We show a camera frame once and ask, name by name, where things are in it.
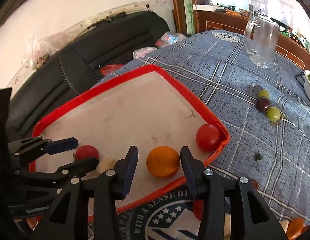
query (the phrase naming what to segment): green grape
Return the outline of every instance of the green grape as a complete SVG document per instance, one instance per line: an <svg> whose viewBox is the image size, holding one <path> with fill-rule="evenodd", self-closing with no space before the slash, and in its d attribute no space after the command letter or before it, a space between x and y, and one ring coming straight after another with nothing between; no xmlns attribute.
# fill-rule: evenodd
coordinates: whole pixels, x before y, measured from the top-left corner
<svg viewBox="0 0 310 240"><path fill-rule="evenodd" d="M268 93L267 90L262 89L257 95L257 98L260 98L260 97L270 98L270 94Z"/></svg>
<svg viewBox="0 0 310 240"><path fill-rule="evenodd" d="M277 107L270 107L266 111L266 116L271 122L277 122L281 118L281 112Z"/></svg>

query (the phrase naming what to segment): sofa cushion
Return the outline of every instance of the sofa cushion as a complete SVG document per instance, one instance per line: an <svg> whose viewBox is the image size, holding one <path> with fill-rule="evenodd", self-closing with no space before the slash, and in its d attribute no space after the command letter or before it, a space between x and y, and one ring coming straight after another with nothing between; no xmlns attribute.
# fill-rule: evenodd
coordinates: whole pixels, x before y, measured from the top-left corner
<svg viewBox="0 0 310 240"><path fill-rule="evenodd" d="M8 140L31 137L36 123L54 109L89 90L109 64L126 64L133 51L154 47L169 31L165 20L143 11L115 17L50 57L10 100Z"/></svg>

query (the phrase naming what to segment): red tray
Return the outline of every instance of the red tray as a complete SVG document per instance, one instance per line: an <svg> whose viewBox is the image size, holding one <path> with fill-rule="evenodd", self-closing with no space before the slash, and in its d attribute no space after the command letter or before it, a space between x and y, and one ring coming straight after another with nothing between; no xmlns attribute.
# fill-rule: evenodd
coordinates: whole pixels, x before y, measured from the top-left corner
<svg viewBox="0 0 310 240"><path fill-rule="evenodd" d="M201 125L212 122L221 129L223 140L215 151L204 153L196 146L195 134ZM40 120L33 133L38 135L52 140L75 137L79 145L95 146L100 159L110 155L122 159L131 145L137 146L139 160L131 191L124 201L116 201L117 212L144 204L185 183L182 168L169 179L148 173L146 157L154 147L166 145L179 153L186 145L194 158L208 165L230 140L228 131L209 108L155 65L130 71L65 103ZM31 163L30 171L54 172L72 162L73 153L44 155Z"/></svg>

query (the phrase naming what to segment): glass pitcher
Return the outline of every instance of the glass pitcher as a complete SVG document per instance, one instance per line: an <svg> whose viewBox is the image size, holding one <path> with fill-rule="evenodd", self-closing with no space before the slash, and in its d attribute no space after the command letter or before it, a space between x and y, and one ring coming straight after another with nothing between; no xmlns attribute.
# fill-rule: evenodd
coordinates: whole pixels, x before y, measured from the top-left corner
<svg viewBox="0 0 310 240"><path fill-rule="evenodd" d="M275 56L280 27L274 22L261 16L255 16L248 22L245 32L247 51L249 51L250 60L261 68L270 68Z"/></svg>

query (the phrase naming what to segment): orange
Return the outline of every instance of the orange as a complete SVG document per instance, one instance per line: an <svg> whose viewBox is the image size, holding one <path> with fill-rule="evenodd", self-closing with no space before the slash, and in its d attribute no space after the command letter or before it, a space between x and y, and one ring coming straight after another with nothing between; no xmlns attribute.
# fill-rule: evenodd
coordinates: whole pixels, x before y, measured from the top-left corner
<svg viewBox="0 0 310 240"><path fill-rule="evenodd" d="M158 146L151 150L146 160L146 167L150 174L159 178L174 176L181 164L180 157L173 148Z"/></svg>
<svg viewBox="0 0 310 240"><path fill-rule="evenodd" d="M302 229L302 231L301 231L301 234L305 233L305 232L306 232L306 230L308 230L308 228L309 228L309 226L305 226L305 227L303 227L303 229Z"/></svg>
<svg viewBox="0 0 310 240"><path fill-rule="evenodd" d="M302 218L296 218L289 222L289 226L286 231L286 235L289 240L297 238L304 227L304 220Z"/></svg>

